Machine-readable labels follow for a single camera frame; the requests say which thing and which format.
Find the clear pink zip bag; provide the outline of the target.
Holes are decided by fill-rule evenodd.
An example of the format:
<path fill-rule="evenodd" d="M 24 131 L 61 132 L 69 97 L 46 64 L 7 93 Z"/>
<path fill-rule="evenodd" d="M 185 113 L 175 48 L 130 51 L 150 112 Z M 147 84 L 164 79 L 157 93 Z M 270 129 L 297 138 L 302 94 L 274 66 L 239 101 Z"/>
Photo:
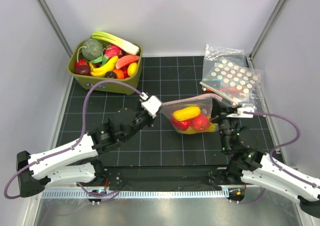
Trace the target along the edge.
<path fill-rule="evenodd" d="M 218 125 L 213 123 L 212 109 L 214 102 L 221 102 L 222 97 L 207 93 L 186 99 L 164 102 L 162 114 L 180 134 L 213 133 Z"/>

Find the yellow squash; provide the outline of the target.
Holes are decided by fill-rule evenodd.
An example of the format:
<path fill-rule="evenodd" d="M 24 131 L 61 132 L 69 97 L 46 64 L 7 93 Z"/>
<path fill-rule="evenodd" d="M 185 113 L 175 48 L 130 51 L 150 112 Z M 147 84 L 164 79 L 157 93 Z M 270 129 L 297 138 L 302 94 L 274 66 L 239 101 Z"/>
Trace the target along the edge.
<path fill-rule="evenodd" d="M 198 106 L 189 106 L 173 112 L 172 116 L 178 121 L 185 121 L 199 116 L 201 109 Z"/>

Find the red bell pepper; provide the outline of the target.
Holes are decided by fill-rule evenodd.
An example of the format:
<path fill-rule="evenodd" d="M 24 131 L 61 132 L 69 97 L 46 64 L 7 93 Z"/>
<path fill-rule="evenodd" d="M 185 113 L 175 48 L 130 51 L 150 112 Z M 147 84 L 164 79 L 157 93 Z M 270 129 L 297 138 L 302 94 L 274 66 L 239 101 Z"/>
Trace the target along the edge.
<path fill-rule="evenodd" d="M 171 117 L 170 119 L 170 122 L 173 125 L 173 127 L 179 131 L 187 131 L 191 126 L 191 121 L 192 121 L 191 119 L 185 120 L 185 121 L 178 121 L 173 117 Z"/>

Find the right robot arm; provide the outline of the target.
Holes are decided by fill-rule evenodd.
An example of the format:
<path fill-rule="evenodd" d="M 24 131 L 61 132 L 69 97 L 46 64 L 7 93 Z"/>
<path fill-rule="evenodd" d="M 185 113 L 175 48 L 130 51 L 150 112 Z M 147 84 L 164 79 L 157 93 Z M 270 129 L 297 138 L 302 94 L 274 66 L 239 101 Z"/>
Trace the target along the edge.
<path fill-rule="evenodd" d="M 259 115 L 263 116 L 251 104 L 229 107 L 218 102 L 214 105 L 211 116 L 218 125 L 221 151 L 231 155 L 225 170 L 226 180 L 231 184 L 243 182 L 258 185 L 297 203 L 303 212 L 318 218 L 320 180 L 275 159 L 273 153 L 277 147 L 269 153 L 263 153 L 241 140 L 242 129 L 233 121 Z"/>

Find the stack of dotted zip bags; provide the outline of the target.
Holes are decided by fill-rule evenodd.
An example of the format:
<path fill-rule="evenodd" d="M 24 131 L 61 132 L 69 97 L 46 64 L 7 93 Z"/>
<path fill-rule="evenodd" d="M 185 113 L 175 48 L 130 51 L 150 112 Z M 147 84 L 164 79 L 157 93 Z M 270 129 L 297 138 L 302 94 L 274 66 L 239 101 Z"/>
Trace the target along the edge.
<path fill-rule="evenodd" d="M 204 91 L 223 97 L 230 104 L 261 103 L 263 72 L 249 67 L 245 51 L 205 46 L 202 79 Z"/>

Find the orange fruit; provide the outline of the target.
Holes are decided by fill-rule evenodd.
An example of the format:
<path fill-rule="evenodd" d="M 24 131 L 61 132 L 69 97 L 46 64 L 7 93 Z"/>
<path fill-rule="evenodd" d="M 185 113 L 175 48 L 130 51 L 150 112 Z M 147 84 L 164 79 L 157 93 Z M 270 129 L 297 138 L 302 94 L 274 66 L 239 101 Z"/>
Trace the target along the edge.
<path fill-rule="evenodd" d="M 114 69 L 113 72 L 117 79 L 122 80 L 125 78 L 124 72 L 121 69 Z"/>

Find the black grid mat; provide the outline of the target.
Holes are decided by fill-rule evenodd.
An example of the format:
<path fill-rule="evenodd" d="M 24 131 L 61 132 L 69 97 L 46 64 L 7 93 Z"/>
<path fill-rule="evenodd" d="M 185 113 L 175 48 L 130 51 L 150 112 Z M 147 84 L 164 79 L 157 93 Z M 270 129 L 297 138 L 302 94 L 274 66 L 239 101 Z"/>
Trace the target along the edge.
<path fill-rule="evenodd" d="M 189 98 L 203 92 L 202 72 L 202 56 L 143 58 L 137 89 L 163 102 Z M 57 146 L 79 137 L 86 94 L 87 91 L 73 81 Z M 101 125 L 120 108 L 135 109 L 138 102 L 137 94 L 93 92 L 88 102 L 86 129 Z M 98 159 L 105 166 L 181 166 L 226 165 L 230 157 L 221 152 L 217 132 L 179 134 L 164 115 L 159 115 L 152 127 L 145 127 L 119 149 L 102 154 Z"/>

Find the yellow lemon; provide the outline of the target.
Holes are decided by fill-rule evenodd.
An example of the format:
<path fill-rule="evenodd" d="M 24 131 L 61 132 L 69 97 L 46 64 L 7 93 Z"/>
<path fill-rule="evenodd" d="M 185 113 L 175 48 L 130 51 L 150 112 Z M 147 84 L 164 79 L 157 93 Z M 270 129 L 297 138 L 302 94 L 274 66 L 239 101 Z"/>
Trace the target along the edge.
<path fill-rule="evenodd" d="M 137 69 L 138 69 L 137 62 L 133 62 L 133 63 L 129 64 L 127 67 L 128 76 L 129 77 L 133 76 L 136 73 Z"/>

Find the dark purple plum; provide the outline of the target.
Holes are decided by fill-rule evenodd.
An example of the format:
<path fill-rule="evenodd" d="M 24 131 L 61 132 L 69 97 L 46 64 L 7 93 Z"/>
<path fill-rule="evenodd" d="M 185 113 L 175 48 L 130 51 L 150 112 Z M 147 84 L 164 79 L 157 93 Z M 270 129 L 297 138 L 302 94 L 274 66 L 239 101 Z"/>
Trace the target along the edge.
<path fill-rule="evenodd" d="M 109 78 L 109 79 L 116 79 L 117 75 L 114 71 L 108 71 L 108 72 L 106 72 L 104 77 Z"/>

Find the red watermelon slice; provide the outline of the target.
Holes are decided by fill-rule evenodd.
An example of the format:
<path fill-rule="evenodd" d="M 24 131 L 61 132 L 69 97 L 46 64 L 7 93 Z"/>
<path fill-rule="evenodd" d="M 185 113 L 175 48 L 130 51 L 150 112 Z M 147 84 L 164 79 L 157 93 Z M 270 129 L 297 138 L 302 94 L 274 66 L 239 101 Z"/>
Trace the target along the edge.
<path fill-rule="evenodd" d="M 118 59 L 118 61 L 116 62 L 116 69 L 121 69 L 125 66 L 128 66 L 131 63 L 135 63 L 140 59 L 139 56 L 137 55 L 126 55 L 121 57 L 120 59 Z"/>

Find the small yellow banana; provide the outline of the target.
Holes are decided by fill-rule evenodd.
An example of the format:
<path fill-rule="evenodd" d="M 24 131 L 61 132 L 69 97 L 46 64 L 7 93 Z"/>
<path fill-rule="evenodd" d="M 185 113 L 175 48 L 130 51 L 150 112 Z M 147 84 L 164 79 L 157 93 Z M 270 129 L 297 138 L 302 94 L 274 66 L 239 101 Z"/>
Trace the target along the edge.
<path fill-rule="evenodd" d="M 118 59 L 119 59 L 118 56 L 114 56 L 99 68 L 95 68 L 93 62 L 90 61 L 89 62 L 90 74 L 94 77 L 104 77 L 107 72 L 113 71 L 115 69 L 116 62 L 118 61 Z"/>

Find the green white leek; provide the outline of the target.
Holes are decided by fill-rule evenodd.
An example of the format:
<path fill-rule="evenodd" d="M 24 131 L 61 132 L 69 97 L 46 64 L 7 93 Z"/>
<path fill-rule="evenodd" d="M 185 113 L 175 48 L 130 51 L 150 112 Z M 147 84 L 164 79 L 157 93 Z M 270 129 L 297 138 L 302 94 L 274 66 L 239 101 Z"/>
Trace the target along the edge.
<path fill-rule="evenodd" d="M 91 38 L 116 45 L 130 55 L 137 55 L 140 52 L 140 48 L 133 43 L 106 32 L 95 31 L 92 33 Z"/>

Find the dark red apple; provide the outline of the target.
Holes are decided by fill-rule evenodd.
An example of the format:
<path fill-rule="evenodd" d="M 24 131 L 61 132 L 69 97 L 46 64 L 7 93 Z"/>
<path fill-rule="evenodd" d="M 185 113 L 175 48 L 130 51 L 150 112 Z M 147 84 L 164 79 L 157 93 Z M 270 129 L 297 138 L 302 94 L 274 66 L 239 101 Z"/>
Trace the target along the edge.
<path fill-rule="evenodd" d="M 78 75 L 91 75 L 91 68 L 84 59 L 79 59 L 74 64 L 74 73 Z"/>

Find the green melon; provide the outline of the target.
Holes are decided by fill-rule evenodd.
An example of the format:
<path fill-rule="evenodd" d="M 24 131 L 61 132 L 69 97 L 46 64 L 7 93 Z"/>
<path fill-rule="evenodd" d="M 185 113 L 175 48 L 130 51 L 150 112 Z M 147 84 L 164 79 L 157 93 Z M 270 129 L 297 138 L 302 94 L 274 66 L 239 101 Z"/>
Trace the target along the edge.
<path fill-rule="evenodd" d="M 82 54 L 82 57 L 87 61 L 92 61 L 99 58 L 102 55 L 104 47 L 103 45 L 96 39 L 88 39 L 86 40 L 82 46 L 80 46 L 77 50 L 77 56 Z"/>

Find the left aluminium frame post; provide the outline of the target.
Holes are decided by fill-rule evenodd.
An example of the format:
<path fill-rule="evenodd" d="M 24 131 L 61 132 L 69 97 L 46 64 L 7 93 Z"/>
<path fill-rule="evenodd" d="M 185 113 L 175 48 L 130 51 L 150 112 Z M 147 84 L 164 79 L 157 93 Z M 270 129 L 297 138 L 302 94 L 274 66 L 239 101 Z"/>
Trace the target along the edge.
<path fill-rule="evenodd" d="M 54 33 L 56 34 L 58 40 L 60 41 L 62 47 L 64 48 L 65 52 L 69 57 L 72 56 L 73 51 L 71 50 L 64 34 L 62 33 L 53 13 L 51 12 L 46 0 L 36 0 L 38 5 L 40 6 L 42 12 L 44 13 L 44 16 L 48 20 L 51 28 L 53 29 Z"/>

